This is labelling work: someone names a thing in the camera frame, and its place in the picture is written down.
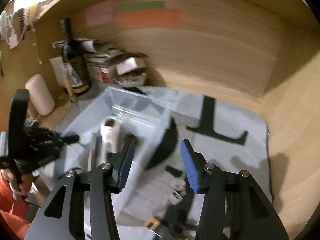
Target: sticky note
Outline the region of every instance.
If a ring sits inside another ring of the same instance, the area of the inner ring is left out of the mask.
[[[85,20],[87,26],[110,22],[113,19],[112,0],[105,1],[85,9]]]
[[[178,9],[147,9],[120,12],[120,28],[158,27],[180,29],[181,11]]]
[[[124,12],[147,9],[165,9],[165,3],[164,1],[132,2],[124,4],[121,7],[121,10]]]

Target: roll of plastic wrap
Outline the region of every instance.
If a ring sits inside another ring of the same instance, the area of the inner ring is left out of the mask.
[[[54,100],[41,74],[34,75],[26,83],[30,100],[40,115],[46,116],[54,109]]]

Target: wine bottle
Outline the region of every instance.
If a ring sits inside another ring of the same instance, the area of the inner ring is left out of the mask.
[[[70,18],[61,20],[65,32],[65,42],[62,49],[62,58],[67,71],[71,88],[77,95],[82,95],[92,85],[89,70],[84,58],[84,49],[80,41],[73,38]]]

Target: silver bolt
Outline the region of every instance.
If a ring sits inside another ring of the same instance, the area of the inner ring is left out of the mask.
[[[67,177],[72,177],[75,174],[75,171],[68,171]]]
[[[102,165],[101,165],[101,168],[103,169],[103,170],[107,170],[107,169],[109,169],[111,167],[111,164],[110,163],[103,163]]]
[[[243,177],[246,177],[246,178],[250,176],[249,171],[246,171],[246,170],[242,170],[242,171],[240,172],[240,174],[241,174]]]
[[[214,168],[214,164],[213,163],[206,163],[204,166],[207,170],[212,170]]]

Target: human hand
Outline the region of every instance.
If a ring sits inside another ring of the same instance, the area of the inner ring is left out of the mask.
[[[10,181],[14,180],[14,175],[12,174],[12,172],[10,170],[8,170],[8,169],[1,170],[1,173],[7,181],[10,182]],[[34,180],[33,175],[32,174],[23,174],[21,176],[21,179],[23,182],[19,185],[19,189],[23,195],[27,195],[32,187],[32,182]]]

